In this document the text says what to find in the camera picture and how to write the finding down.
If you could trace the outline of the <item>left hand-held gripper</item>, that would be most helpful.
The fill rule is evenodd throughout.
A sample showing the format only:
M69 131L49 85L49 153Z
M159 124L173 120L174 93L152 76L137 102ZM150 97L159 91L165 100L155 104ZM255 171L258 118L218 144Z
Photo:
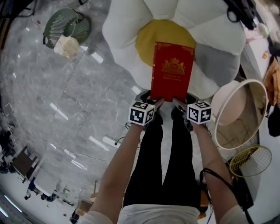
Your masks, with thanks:
M149 103L151 91L138 94L129 107L128 121L133 124L146 126L154 118L155 111L159 110L165 99L161 98L155 103Z

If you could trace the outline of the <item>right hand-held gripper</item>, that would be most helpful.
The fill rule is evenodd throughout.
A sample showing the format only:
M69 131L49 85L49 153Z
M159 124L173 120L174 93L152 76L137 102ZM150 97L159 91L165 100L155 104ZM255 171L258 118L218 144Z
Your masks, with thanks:
M191 122L206 126L206 123L211 120L212 108L207 101L198 101L194 96L187 94L186 104L177 98L173 98L172 103L179 111L185 112L183 119L189 132L193 131Z

